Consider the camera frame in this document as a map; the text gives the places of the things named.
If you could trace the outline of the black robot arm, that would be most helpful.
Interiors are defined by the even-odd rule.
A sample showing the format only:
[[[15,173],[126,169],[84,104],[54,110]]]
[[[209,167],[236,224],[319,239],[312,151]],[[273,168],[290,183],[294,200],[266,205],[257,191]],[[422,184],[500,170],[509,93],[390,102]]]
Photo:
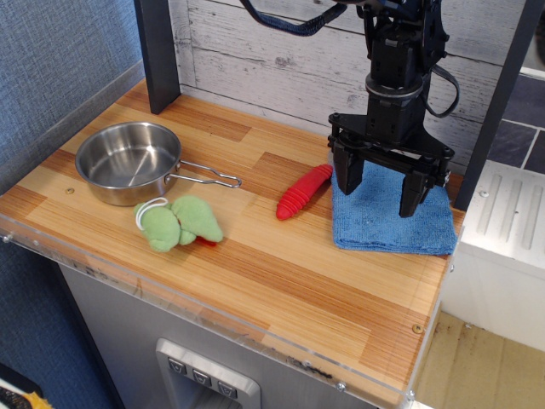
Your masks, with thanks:
[[[399,214],[411,217],[428,192],[449,180],[454,152],[424,127],[431,79],[456,84],[439,66],[449,40],[440,1],[361,1],[370,59],[367,113],[330,115],[329,147],[337,185],[349,195],[371,162],[404,174]]]

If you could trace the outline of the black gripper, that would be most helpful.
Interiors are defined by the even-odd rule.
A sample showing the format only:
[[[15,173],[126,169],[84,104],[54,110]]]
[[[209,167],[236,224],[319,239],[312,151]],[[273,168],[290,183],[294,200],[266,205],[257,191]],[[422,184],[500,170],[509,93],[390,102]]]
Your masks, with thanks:
[[[404,89],[367,85],[367,113],[329,116],[328,147],[337,185],[345,195],[361,184],[367,162],[404,175],[400,217],[412,217],[431,188],[448,183],[454,151],[424,127],[425,116],[432,111],[429,88],[428,84]]]

